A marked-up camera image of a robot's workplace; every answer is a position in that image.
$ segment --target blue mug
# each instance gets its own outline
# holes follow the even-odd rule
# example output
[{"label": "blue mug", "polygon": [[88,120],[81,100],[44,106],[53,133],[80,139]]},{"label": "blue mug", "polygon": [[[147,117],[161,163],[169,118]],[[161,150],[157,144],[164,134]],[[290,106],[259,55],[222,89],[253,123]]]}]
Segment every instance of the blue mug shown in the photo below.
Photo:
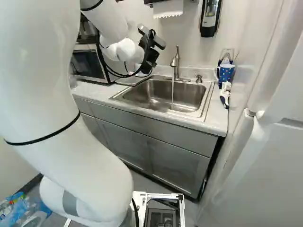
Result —
[{"label": "blue mug", "polygon": [[218,85],[219,89],[221,89],[223,82],[231,81],[233,73],[235,72],[235,66],[230,64],[221,64],[217,69],[219,69]]}]

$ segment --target gray countertop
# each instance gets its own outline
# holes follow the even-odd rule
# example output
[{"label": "gray countertop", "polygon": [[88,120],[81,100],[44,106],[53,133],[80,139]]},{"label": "gray countertop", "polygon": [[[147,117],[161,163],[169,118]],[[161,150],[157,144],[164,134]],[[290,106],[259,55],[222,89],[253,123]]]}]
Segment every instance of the gray countertop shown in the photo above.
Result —
[{"label": "gray countertop", "polygon": [[175,125],[203,131],[217,136],[226,136],[228,126],[228,111],[224,109],[220,101],[219,88],[216,84],[214,86],[212,98],[210,100],[208,112],[204,122],[201,122],[198,119],[195,120],[188,118],[186,116],[174,116],[137,106],[130,107],[122,102],[110,99],[110,97],[126,89],[127,87],[128,86],[119,84],[104,86],[100,84],[78,81],[78,86],[72,89],[72,94],[75,97],[86,99],[94,103],[150,117],[163,122],[169,122]]}]

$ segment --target refrigerator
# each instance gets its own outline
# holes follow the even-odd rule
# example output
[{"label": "refrigerator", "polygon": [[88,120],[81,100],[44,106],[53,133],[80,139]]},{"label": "refrigerator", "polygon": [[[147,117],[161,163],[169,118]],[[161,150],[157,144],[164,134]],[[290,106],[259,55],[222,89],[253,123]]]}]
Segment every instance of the refrigerator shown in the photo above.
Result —
[{"label": "refrigerator", "polygon": [[303,226],[303,1],[251,1],[199,227]]}]

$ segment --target stainless steel sink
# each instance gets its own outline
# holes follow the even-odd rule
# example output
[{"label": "stainless steel sink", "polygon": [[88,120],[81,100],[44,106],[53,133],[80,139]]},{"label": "stainless steel sink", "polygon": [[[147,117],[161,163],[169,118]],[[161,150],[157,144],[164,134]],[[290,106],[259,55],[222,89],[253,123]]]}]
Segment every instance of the stainless steel sink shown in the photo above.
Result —
[{"label": "stainless steel sink", "polygon": [[200,84],[175,81],[172,105],[172,81],[163,76],[153,76],[135,87],[121,91],[111,99],[173,115],[201,118],[204,121],[213,88],[213,82],[209,81]]}]

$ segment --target gray floor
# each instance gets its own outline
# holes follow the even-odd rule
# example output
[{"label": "gray floor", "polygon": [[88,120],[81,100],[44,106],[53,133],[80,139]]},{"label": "gray floor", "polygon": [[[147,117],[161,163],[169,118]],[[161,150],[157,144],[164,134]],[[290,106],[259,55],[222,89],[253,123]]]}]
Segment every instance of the gray floor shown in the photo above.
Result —
[{"label": "gray floor", "polygon": [[[151,193],[172,193],[172,191],[167,188],[162,187],[161,185],[147,179],[146,177],[135,173],[132,171],[133,181],[134,181],[134,190],[135,191],[144,191]],[[39,196],[39,188],[34,188],[29,194],[29,196]],[[197,204],[185,200],[185,224],[186,227],[195,226],[195,216],[197,211]],[[53,213],[42,225],[42,227],[63,227],[66,218]],[[84,225],[72,222],[70,227],[83,227]]]}]

